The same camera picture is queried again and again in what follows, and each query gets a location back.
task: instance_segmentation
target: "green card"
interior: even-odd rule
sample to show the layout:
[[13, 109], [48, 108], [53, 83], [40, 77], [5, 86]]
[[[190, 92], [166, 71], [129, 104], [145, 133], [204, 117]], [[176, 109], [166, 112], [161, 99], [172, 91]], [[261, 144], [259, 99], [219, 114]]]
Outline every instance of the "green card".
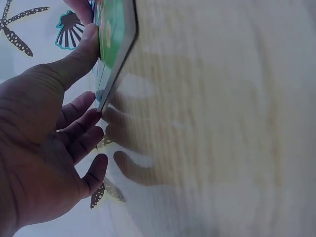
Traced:
[[136, 39], [137, 24], [133, 0], [96, 0], [94, 23], [99, 26], [100, 58], [93, 69], [99, 110]]

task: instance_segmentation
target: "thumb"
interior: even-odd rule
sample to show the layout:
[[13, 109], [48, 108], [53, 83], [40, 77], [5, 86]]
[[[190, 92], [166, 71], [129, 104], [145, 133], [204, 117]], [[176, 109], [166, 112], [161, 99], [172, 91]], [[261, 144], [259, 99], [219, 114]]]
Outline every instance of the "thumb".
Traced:
[[77, 80], [91, 71], [99, 57], [99, 31], [94, 24], [85, 27], [80, 44], [67, 57], [49, 63], [46, 69], [68, 90]]

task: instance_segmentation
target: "light wood grain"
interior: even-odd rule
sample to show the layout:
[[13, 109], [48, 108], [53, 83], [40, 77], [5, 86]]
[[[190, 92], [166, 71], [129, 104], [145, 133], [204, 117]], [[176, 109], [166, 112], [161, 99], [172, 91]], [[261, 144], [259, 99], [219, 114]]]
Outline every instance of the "light wood grain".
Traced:
[[113, 100], [121, 114], [103, 117], [140, 165], [119, 156], [117, 178], [145, 195], [127, 199], [125, 219], [113, 214], [117, 229], [315, 236], [313, 1], [136, 5], [139, 39]]

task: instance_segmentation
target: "fingernail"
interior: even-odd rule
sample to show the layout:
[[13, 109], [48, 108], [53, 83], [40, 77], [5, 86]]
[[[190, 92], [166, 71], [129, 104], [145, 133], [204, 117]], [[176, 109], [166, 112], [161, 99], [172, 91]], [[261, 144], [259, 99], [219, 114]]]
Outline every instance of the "fingernail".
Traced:
[[86, 25], [81, 40], [90, 40], [98, 32], [98, 27], [93, 23]]

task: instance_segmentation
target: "starfish pattern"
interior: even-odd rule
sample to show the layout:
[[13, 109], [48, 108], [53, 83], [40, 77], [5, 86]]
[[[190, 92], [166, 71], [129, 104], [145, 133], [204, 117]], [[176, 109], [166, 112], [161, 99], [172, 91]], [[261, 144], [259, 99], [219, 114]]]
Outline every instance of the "starfish pattern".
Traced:
[[33, 9], [30, 9], [27, 11], [23, 11], [23, 12], [8, 19], [7, 16], [8, 16], [8, 12], [11, 8], [11, 3], [12, 3], [12, 0], [7, 0], [6, 5], [4, 7], [2, 19], [0, 19], [0, 33], [3, 30], [7, 39], [15, 47], [17, 47], [19, 50], [24, 52], [26, 55], [33, 57], [33, 53], [31, 51], [31, 49], [16, 35], [16, 33], [14, 31], [12, 31], [8, 28], [8, 25], [11, 24], [12, 22], [15, 22], [18, 19], [25, 17], [25, 16], [33, 15], [33, 14], [36, 14], [36, 13], [42, 12], [42, 11], [47, 11], [47, 10], [49, 10], [49, 7], [46, 6], [46, 7], [33, 8]]

